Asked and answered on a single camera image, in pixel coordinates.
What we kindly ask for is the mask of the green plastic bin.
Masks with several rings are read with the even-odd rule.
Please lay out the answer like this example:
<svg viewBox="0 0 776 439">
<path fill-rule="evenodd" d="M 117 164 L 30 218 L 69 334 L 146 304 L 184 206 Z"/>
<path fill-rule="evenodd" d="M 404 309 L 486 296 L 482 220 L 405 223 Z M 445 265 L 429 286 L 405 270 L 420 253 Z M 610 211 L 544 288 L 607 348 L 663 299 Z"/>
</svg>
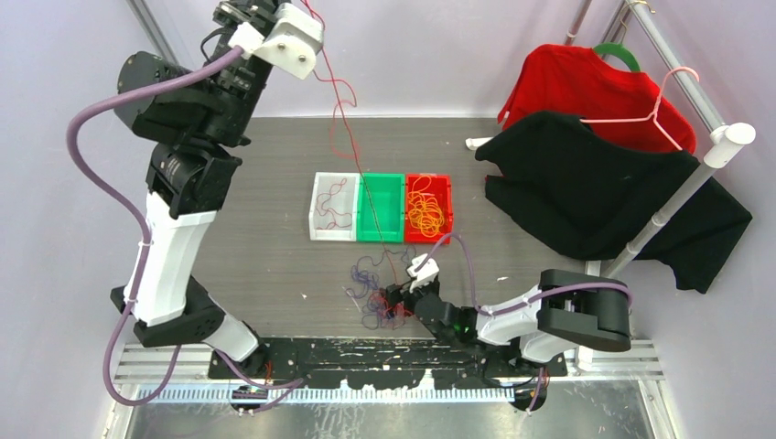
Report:
<svg viewBox="0 0 776 439">
<path fill-rule="evenodd" d="M 359 190 L 357 241 L 404 241 L 404 174 L 365 173 Z"/>
</svg>

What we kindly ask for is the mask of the white plastic bin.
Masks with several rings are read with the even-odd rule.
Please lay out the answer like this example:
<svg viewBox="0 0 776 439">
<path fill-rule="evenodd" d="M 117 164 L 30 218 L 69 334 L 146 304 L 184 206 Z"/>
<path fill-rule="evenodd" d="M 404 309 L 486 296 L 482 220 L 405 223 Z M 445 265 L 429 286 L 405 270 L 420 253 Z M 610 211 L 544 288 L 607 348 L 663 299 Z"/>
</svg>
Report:
<svg viewBox="0 0 776 439">
<path fill-rule="evenodd" d="M 361 176 L 317 172 L 308 211 L 312 241 L 356 241 Z"/>
</svg>

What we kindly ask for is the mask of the red plastic bin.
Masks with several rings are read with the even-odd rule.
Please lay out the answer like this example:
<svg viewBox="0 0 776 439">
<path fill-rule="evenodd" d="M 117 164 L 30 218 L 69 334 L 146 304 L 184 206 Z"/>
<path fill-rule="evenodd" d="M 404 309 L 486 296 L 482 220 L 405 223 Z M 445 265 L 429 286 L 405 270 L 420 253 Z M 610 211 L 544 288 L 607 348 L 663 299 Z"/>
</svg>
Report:
<svg viewBox="0 0 776 439">
<path fill-rule="evenodd" d="M 404 242 L 437 242 L 453 229 L 450 177 L 438 174 L 406 174 L 404 206 Z"/>
</svg>

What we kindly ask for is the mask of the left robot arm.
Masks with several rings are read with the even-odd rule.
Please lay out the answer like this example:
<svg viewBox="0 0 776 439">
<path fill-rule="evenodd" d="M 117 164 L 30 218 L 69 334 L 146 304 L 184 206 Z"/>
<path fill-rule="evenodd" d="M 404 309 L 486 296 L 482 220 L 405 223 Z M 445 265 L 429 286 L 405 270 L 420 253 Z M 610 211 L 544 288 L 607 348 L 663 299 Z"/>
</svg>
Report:
<svg viewBox="0 0 776 439">
<path fill-rule="evenodd" d="M 138 294 L 131 298 L 128 287 L 115 288 L 111 298 L 131 311 L 143 346 L 204 343 L 226 354 L 246 378 L 265 369 L 262 341 L 211 298 L 192 268 L 242 162 L 230 149 L 249 144 L 245 130 L 271 70 L 258 58 L 236 59 L 190 85 L 115 111 L 155 148 L 146 175 L 151 245 Z"/>
</svg>

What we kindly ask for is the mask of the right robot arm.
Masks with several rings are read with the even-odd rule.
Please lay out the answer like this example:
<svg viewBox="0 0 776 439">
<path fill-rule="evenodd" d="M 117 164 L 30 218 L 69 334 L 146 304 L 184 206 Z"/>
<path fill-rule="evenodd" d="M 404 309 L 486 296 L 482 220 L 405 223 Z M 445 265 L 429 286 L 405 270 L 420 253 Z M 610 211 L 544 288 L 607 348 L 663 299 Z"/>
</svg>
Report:
<svg viewBox="0 0 776 439">
<path fill-rule="evenodd" d="M 480 353 L 506 354 L 511 369 L 528 376 L 570 349 L 631 349 L 628 286 L 605 277 L 558 269 L 498 305 L 457 306 L 442 299 L 440 282 L 392 284 L 380 292 L 391 311 L 411 313 L 441 343 Z"/>
</svg>

